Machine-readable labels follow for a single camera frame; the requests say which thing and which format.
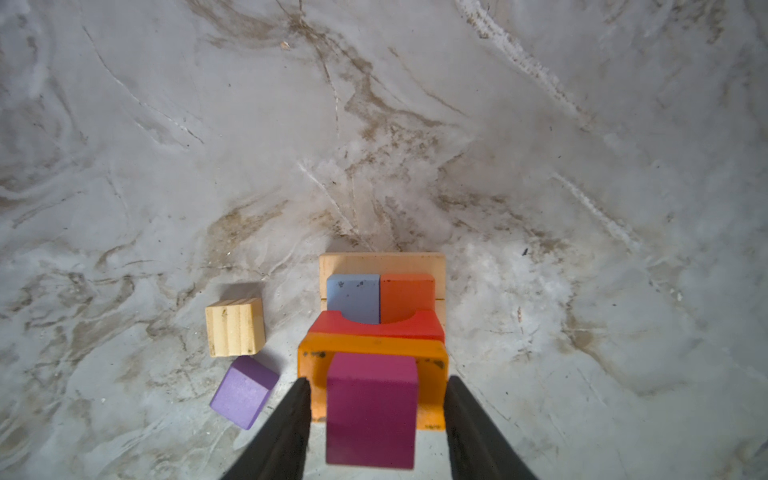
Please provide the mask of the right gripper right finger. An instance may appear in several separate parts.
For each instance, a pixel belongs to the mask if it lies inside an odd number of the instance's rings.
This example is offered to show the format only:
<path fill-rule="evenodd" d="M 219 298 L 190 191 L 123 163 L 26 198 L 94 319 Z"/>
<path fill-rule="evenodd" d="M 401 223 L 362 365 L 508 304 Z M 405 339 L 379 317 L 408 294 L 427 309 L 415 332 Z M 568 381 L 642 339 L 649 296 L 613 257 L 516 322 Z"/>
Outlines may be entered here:
<path fill-rule="evenodd" d="M 453 479 L 537 479 L 458 376 L 447 382 L 444 417 Z"/>

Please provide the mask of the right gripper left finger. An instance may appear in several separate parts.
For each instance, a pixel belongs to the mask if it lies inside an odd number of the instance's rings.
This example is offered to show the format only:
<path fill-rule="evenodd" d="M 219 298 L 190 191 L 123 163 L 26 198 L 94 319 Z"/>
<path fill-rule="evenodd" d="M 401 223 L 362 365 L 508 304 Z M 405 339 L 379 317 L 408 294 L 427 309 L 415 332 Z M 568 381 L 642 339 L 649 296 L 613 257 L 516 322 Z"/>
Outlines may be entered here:
<path fill-rule="evenodd" d="M 310 382 L 300 377 L 221 479 L 302 479 L 311 421 Z"/>

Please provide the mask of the purple wood cube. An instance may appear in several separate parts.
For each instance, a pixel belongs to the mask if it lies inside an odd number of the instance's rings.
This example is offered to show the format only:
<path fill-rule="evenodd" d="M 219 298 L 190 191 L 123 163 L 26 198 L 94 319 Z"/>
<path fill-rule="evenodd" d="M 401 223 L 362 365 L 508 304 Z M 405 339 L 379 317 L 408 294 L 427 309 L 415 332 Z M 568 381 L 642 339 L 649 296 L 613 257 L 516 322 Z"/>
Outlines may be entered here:
<path fill-rule="evenodd" d="M 243 430 L 250 430 L 279 380 L 279 374 L 249 356 L 228 368 L 209 406 Z"/>

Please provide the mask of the yellow-orange wood block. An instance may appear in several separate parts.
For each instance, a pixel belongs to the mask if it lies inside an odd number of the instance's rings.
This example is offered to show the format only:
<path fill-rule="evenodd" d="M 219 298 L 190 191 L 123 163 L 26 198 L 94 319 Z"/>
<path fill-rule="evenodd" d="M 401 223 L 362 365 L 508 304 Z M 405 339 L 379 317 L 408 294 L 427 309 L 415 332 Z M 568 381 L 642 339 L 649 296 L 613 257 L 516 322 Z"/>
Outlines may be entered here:
<path fill-rule="evenodd" d="M 449 359 L 437 340 L 404 339 L 359 335 L 309 333 L 298 345 L 297 375 L 305 377 L 311 389 L 311 418 L 324 423 L 327 414 L 327 376 L 337 353 L 407 356 L 415 359 L 419 396 L 417 428 L 443 431 L 444 397 L 449 378 Z"/>

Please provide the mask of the magenta wood cube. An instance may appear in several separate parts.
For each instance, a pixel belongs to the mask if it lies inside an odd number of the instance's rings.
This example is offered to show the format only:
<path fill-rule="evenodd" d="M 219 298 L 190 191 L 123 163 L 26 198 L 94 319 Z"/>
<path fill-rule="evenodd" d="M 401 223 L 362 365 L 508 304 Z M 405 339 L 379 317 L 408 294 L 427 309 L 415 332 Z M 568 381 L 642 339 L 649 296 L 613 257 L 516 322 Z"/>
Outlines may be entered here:
<path fill-rule="evenodd" d="M 413 469 L 418 393 L 412 357 L 337 353 L 327 377 L 326 462 Z"/>

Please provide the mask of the small natural wood cube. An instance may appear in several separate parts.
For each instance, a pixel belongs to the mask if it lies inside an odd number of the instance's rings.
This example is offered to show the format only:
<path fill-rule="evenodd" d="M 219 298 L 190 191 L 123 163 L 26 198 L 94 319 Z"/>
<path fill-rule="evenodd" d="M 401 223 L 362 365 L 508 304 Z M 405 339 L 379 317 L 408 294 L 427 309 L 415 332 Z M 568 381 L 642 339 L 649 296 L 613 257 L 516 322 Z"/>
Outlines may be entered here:
<path fill-rule="evenodd" d="M 260 298 L 221 300 L 205 308 L 211 357 L 255 355 L 266 344 Z"/>

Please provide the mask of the red wood block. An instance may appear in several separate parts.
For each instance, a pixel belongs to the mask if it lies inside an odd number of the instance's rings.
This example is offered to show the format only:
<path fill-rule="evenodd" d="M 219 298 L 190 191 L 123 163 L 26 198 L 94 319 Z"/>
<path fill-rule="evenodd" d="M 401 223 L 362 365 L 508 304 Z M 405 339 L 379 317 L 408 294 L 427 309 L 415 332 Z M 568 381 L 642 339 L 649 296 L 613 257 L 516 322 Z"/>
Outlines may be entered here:
<path fill-rule="evenodd" d="M 364 324 L 346 319 L 340 311 L 322 311 L 309 333 L 435 340 L 444 343 L 445 331 L 432 310 L 419 310 L 406 320 Z"/>

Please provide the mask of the orange-red wood block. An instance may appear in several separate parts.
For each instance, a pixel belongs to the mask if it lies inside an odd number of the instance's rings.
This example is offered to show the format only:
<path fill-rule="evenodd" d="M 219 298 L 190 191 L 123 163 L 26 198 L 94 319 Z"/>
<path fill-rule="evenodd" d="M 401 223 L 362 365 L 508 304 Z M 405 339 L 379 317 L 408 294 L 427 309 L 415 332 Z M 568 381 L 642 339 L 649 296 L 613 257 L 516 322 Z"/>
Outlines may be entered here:
<path fill-rule="evenodd" d="M 380 323 L 407 320 L 418 311 L 433 311 L 435 279 L 424 273 L 384 274 L 380 277 Z"/>

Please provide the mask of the light blue wood block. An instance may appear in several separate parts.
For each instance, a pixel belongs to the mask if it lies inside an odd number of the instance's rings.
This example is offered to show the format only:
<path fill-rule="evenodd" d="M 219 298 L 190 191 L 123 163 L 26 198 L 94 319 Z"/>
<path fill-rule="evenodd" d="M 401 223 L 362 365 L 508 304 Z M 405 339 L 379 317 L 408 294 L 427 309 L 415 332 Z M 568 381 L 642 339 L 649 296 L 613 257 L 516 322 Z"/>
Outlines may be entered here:
<path fill-rule="evenodd" d="M 327 280 L 327 309 L 350 321 L 380 323 L 380 276 L 334 274 Z"/>

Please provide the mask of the natural wood block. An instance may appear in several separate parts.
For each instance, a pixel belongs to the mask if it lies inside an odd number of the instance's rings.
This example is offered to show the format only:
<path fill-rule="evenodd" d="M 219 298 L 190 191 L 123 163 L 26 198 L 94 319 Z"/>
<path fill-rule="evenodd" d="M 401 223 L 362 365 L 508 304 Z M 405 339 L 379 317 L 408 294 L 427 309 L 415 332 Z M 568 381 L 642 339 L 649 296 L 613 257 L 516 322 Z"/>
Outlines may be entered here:
<path fill-rule="evenodd" d="M 334 274 L 429 274 L 435 280 L 435 312 L 446 326 L 446 256 L 439 252 L 338 252 L 319 256 L 321 309 L 327 309 L 327 280 Z"/>

